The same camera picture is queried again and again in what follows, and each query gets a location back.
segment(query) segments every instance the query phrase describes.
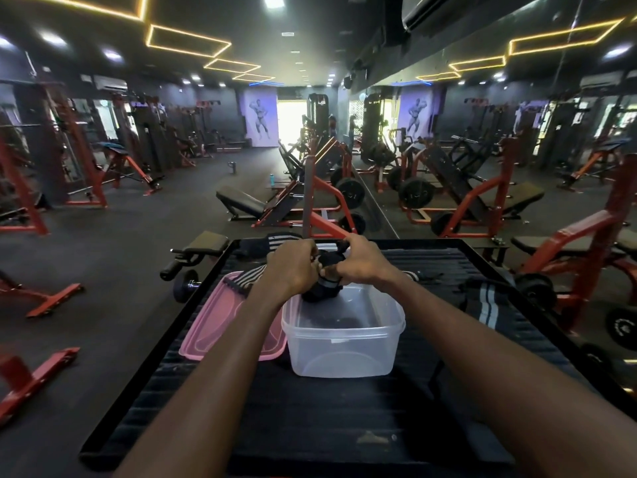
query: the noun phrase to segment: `doorway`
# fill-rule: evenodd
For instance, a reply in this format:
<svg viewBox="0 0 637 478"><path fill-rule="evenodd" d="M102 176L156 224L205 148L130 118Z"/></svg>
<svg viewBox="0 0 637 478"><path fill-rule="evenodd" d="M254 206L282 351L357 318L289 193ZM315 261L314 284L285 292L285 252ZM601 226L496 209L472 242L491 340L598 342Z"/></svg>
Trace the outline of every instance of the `doorway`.
<svg viewBox="0 0 637 478"><path fill-rule="evenodd" d="M301 136L303 116L308 113L308 104L306 100L278 101L276 112L278 113L279 138L288 148L288 144L296 144Z"/></svg>

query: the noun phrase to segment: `pink plastic lid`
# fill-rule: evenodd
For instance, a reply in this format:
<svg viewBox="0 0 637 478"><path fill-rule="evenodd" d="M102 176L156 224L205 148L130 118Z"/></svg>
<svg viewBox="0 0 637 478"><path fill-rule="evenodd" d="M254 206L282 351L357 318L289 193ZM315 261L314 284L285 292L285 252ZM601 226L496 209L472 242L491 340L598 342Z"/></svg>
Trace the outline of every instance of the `pink plastic lid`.
<svg viewBox="0 0 637 478"><path fill-rule="evenodd" d="M241 273L229 273L227 277L235 279ZM243 302L245 302L243 296L236 294L233 289L220 281L192 323L179 348L179 354L193 361L201 361L233 321ZM267 333L259 361L276 359L285 350L287 337L281 329L281 318L280 310Z"/></svg>

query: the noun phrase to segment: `person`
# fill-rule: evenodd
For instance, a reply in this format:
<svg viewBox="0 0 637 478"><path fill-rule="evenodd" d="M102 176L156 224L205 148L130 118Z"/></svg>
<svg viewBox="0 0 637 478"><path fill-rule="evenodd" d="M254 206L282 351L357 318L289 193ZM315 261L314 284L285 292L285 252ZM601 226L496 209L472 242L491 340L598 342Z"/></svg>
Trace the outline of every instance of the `person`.
<svg viewBox="0 0 637 478"><path fill-rule="evenodd" d="M356 116L350 116L350 128L347 134L350 143L350 152L354 150L354 131L356 130Z"/></svg>
<svg viewBox="0 0 637 478"><path fill-rule="evenodd" d="M330 137L337 137L337 133L336 133L336 117L334 117L334 114L330 114L329 118L327 120L328 126L329 126L329 136Z"/></svg>
<svg viewBox="0 0 637 478"><path fill-rule="evenodd" d="M536 477L635 477L637 423L597 394L488 326L434 296L351 234L350 255L319 269L312 240L289 241L217 343L141 435L116 478L223 477L259 353L275 315L318 273L365 283L402 305L485 422Z"/></svg>
<svg viewBox="0 0 637 478"><path fill-rule="evenodd" d="M427 108L427 102L426 101L420 102L420 99L416 99L416 103L410 107L408 112L409 112L409 115L411 116L411 119L409 121L409 124L407 125L407 134L409 134L409 131L411 130L412 127L413 127L413 135L416 136L416 134L418 134L418 129L420 128L420 119L419 119L420 111L426 108Z"/></svg>
<svg viewBox="0 0 637 478"><path fill-rule="evenodd" d="M257 120L255 121L255 125L257 127L257 132L259 133L259 139L263 138L263 135L261 135L261 129L260 129L261 127L263 127L263 130L266 131L266 136L269 139L270 133L267 131L267 126L266 126L267 109L261 105L260 99L257 99L256 103L254 102L250 103L250 109L252 109L254 113L257 115Z"/></svg>

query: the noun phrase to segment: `yellow led light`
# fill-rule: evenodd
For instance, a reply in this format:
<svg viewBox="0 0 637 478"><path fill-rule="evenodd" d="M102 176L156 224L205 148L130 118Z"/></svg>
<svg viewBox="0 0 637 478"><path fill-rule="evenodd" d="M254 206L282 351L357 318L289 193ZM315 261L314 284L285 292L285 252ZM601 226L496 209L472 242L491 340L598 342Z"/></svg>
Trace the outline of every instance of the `yellow led light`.
<svg viewBox="0 0 637 478"><path fill-rule="evenodd" d="M469 67L467 69L459 68L459 65L470 65L472 63L478 63L480 65L478 67ZM488 58L477 58L476 60L463 60L462 62L454 62L449 64L449 67L451 67L455 72L470 72L473 70L497 69L497 68L505 67L505 66L506 66L506 55L490 56Z"/></svg>
<svg viewBox="0 0 637 478"><path fill-rule="evenodd" d="M267 82L268 80L272 80L274 77L270 77L269 75L259 75L259 74L241 74L233 77L233 80L241 80L243 82Z"/></svg>
<svg viewBox="0 0 637 478"><path fill-rule="evenodd" d="M209 40L211 42L223 44L224 46L221 47L221 49L217 50L215 53L201 53L201 52L195 52L195 51L189 51L189 50L182 50L180 48L167 47L164 45L154 45L152 43L153 34L155 33L155 31L161 31L161 30L164 30L166 32L176 33L179 35L186 35L188 37L195 37L195 38L199 38L203 40ZM183 30L171 29L169 27L162 27L160 25L153 25L153 24L150 25L150 28L148 29L148 35L146 36L147 47L159 48L161 50L168 50L168 51L173 51L177 53L184 53L186 55L204 56L206 58L210 58L210 57L215 58L217 55L221 54L224 50L226 50L231 45L232 45L232 42L229 42L227 40L220 40L218 38L206 37L205 35L194 34L192 32L185 32Z"/></svg>
<svg viewBox="0 0 637 478"><path fill-rule="evenodd" d="M462 76L458 72L442 72L441 74L435 75L419 75L416 77L418 80L422 80L423 82L439 82L441 80L451 80L451 79L460 79Z"/></svg>
<svg viewBox="0 0 637 478"><path fill-rule="evenodd" d="M610 34L610 32L615 30L619 26L619 24L622 23L624 20L625 18L621 18L617 20L610 20L609 22L593 23L592 25L582 25L581 27L575 27L574 29L560 30L558 32L547 32L544 34L532 35L530 37L515 38L509 42L508 55L509 56L527 55L529 53L538 53L538 52L545 52L545 51L562 50L564 48L595 45L601 42L601 40L603 40L604 38L606 38ZM572 33L585 32L585 31L603 29L603 28L606 28L606 30L599 37L591 39L591 40L586 40L584 42L574 42L574 43L567 42L560 45L552 45L552 46L543 47L543 48L533 48L529 50L516 50L516 46L515 46L519 42L526 42L528 40L558 37L560 35L569 35Z"/></svg>
<svg viewBox="0 0 637 478"><path fill-rule="evenodd" d="M136 22L143 22L146 18L146 12L148 10L148 0L138 0L137 13L127 13L124 11L111 10L104 8L103 6L92 5L91 3L81 2L78 0L41 0L44 2L58 3L59 5L72 6L82 10L94 11L97 13L103 13L104 15L118 16L120 18L127 18L128 20L134 20Z"/></svg>
<svg viewBox="0 0 637 478"><path fill-rule="evenodd" d="M229 69L219 69L218 67L212 67L212 65L217 62L234 63L235 65L247 65L252 68L250 70L229 70ZM233 74L247 74L248 72L252 72L254 70L260 69L261 66L256 65L254 63L238 62L237 60L225 60L223 58L214 58L209 63L204 65L203 68L208 70L218 70L220 72L232 72Z"/></svg>

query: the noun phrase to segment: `plastic container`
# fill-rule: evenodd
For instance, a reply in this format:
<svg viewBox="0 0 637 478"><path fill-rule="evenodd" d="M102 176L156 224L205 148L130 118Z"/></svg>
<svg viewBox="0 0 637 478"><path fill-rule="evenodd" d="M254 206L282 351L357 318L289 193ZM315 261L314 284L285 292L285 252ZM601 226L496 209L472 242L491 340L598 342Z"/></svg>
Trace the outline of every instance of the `plastic container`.
<svg viewBox="0 0 637 478"><path fill-rule="evenodd" d="M232 272L227 276L235 279L241 273ZM179 348L179 354L193 361L201 361L226 331L244 301L244 297L220 281L188 330ZM281 317L282 312L279 311L267 333L259 361L276 359L285 350L287 338L281 329Z"/></svg>
<svg viewBox="0 0 637 478"><path fill-rule="evenodd" d="M404 311L370 285L347 285L335 298L283 306L292 369L305 377L370 377L389 374Z"/></svg>

